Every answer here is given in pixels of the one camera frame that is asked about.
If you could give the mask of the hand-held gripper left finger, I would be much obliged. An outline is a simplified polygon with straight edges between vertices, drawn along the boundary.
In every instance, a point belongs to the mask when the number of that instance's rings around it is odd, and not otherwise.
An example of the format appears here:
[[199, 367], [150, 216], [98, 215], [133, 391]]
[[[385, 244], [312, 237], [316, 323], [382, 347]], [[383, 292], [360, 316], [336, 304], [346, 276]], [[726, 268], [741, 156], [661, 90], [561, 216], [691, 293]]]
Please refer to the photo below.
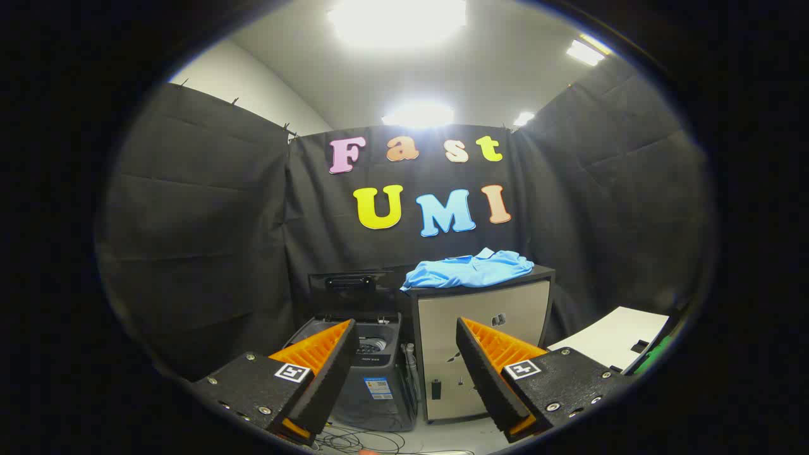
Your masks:
[[190, 382], [190, 392], [254, 433], [311, 446], [350, 373], [357, 328], [348, 319], [271, 355], [245, 352]]

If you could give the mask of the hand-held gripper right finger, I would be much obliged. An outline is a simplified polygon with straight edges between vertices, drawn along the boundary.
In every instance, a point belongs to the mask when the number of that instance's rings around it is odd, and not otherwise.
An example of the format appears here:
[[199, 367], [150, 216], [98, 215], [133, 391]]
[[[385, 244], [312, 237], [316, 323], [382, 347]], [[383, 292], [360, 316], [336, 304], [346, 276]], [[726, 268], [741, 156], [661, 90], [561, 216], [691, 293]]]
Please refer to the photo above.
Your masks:
[[624, 394], [630, 375], [574, 348], [538, 348], [460, 317], [456, 345], [486, 411], [509, 443], [566, 425]]

